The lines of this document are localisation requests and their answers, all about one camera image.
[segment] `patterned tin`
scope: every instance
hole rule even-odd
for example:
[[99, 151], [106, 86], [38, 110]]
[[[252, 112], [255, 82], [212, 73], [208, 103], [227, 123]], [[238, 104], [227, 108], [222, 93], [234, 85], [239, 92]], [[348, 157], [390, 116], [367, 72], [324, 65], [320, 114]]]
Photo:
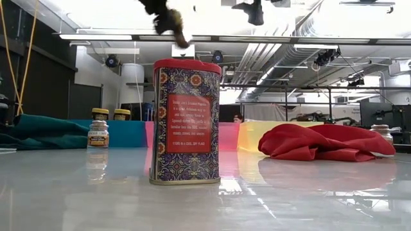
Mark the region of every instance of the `patterned tin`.
[[220, 181], [220, 77], [220, 67], [196, 60], [165, 59], [154, 64], [152, 184]]

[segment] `person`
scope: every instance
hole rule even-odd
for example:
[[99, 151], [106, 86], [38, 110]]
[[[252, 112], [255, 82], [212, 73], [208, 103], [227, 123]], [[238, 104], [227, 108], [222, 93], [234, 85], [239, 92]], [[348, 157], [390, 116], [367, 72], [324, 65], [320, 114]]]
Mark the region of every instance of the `person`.
[[242, 123], [244, 120], [244, 117], [242, 115], [235, 115], [234, 116], [234, 123]]

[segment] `red cloth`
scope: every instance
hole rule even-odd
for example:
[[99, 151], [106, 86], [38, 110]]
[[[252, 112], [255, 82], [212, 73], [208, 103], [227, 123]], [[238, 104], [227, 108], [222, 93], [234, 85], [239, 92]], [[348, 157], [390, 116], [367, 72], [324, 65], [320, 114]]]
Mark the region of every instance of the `red cloth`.
[[363, 128], [323, 124], [304, 128], [282, 124], [266, 132], [258, 150], [278, 160], [372, 160], [371, 152], [394, 155], [394, 147], [380, 134]]

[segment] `computer monitor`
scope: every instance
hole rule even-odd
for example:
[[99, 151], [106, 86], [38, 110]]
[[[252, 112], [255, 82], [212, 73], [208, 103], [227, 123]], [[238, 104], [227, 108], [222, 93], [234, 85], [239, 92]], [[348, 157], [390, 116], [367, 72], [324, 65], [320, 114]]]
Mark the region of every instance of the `computer monitor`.
[[361, 125], [370, 128], [374, 124], [386, 124], [392, 128], [394, 114], [390, 103], [360, 102]]

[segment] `yellow rope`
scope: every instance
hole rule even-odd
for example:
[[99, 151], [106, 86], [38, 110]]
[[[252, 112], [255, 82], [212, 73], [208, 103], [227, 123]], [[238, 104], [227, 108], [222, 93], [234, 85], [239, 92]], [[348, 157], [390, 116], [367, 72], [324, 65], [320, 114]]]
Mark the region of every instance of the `yellow rope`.
[[12, 73], [14, 91], [15, 91], [15, 94], [17, 96], [17, 102], [20, 106], [22, 102], [20, 100], [19, 92], [17, 90], [17, 83], [16, 83], [16, 80], [15, 80], [15, 75], [14, 75], [14, 70], [13, 70], [13, 65], [12, 65], [12, 59], [10, 58], [10, 51], [8, 49], [7, 30], [6, 30], [6, 22], [4, 21], [3, 1], [2, 0], [0, 0], [0, 13], [1, 13], [1, 22], [3, 23], [4, 43], [6, 44], [6, 54], [7, 54], [8, 65], [10, 67], [10, 72]]
[[[24, 77], [23, 77], [23, 83], [22, 83], [22, 87], [21, 87], [21, 93], [20, 93], [20, 99], [23, 100], [23, 96], [24, 96], [24, 87], [26, 86], [26, 78], [27, 78], [27, 73], [28, 73], [28, 65], [30, 63], [30, 55], [31, 55], [31, 47], [33, 45], [33, 37], [34, 37], [34, 30], [36, 28], [36, 21], [37, 21], [37, 9], [39, 8], [39, 0], [36, 0], [36, 7], [34, 10], [34, 18], [33, 18], [33, 27], [31, 28], [31, 36], [30, 36], [30, 43], [28, 46], [28, 54], [27, 54], [27, 62], [26, 62], [26, 69], [24, 71]], [[20, 110], [21, 113], [23, 113], [23, 108], [22, 105], [19, 104], [19, 108], [17, 109], [17, 115], [20, 114]]]

